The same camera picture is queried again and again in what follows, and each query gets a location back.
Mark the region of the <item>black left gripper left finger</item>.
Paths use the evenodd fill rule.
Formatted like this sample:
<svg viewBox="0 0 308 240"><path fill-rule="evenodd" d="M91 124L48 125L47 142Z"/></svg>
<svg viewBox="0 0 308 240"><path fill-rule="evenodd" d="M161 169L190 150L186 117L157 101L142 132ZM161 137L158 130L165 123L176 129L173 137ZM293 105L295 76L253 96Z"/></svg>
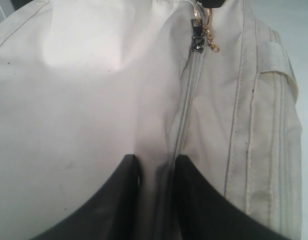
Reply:
<svg viewBox="0 0 308 240"><path fill-rule="evenodd" d="M141 170L133 154L124 156L104 185L69 217L37 240L131 240Z"/></svg>

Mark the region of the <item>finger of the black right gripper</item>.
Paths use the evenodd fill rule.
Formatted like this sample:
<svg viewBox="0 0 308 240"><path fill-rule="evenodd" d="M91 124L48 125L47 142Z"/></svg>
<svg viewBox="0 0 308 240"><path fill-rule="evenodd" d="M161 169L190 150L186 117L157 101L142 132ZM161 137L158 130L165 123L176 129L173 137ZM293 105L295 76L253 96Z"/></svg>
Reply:
<svg viewBox="0 0 308 240"><path fill-rule="evenodd" d="M226 0L198 0L204 8L220 8Z"/></svg>

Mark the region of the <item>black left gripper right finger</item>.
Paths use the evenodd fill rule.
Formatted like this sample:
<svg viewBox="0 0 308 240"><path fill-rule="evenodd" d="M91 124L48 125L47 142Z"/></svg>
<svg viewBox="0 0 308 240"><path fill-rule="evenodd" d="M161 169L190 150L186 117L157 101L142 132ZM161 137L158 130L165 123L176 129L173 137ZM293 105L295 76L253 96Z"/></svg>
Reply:
<svg viewBox="0 0 308 240"><path fill-rule="evenodd" d="M173 200L184 240L283 240L227 201L190 158L179 155L173 177Z"/></svg>

